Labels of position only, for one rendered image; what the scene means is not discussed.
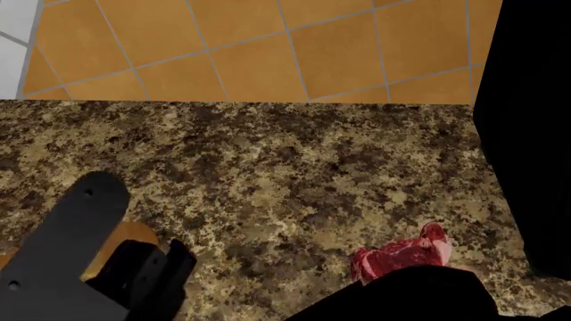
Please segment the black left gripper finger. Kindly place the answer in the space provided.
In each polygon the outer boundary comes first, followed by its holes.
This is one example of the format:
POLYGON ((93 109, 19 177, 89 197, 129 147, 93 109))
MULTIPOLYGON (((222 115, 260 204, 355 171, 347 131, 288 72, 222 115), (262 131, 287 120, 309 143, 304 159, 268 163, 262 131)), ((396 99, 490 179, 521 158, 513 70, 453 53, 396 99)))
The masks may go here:
POLYGON ((173 321, 186 297, 185 284, 197 262, 195 255, 181 241, 173 239, 168 253, 168 284, 165 294, 168 321, 173 321))

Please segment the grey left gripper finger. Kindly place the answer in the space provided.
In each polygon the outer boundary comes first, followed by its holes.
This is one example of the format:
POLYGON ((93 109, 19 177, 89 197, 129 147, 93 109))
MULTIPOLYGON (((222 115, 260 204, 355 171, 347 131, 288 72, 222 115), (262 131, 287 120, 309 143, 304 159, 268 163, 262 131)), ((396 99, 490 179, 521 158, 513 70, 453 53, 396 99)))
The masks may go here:
POLYGON ((128 310, 80 278, 128 202, 110 173, 76 181, 0 269, 0 321, 123 321, 128 310))

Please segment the round wooden cutting board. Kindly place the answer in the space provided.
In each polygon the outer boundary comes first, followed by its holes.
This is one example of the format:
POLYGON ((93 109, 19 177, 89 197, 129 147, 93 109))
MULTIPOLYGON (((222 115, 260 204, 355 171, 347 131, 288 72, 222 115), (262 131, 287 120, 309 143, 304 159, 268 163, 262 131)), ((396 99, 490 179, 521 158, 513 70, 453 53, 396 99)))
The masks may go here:
POLYGON ((50 274, 87 280, 97 275, 113 251, 126 240, 158 243, 155 232, 137 222, 72 226, 47 220, 17 253, 0 255, 0 276, 22 284, 50 274))

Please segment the raw red meat steak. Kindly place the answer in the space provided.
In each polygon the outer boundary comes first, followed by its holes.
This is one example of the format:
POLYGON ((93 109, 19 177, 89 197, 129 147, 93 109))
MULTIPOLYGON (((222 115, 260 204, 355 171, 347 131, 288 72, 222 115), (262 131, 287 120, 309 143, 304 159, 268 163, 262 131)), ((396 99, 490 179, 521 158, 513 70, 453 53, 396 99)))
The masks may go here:
POLYGON ((351 278, 367 285, 390 272, 430 265, 445 267, 451 257, 448 235, 437 223, 425 224, 419 237, 388 243, 380 248, 359 247, 350 258, 351 278))

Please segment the tall black appliance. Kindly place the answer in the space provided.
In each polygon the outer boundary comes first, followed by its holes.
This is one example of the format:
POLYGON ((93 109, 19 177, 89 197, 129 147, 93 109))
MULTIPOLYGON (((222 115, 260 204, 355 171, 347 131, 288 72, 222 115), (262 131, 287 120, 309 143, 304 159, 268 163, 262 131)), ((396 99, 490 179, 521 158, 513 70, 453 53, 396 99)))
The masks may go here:
POLYGON ((503 0, 474 122, 531 269, 571 281, 571 0, 503 0))

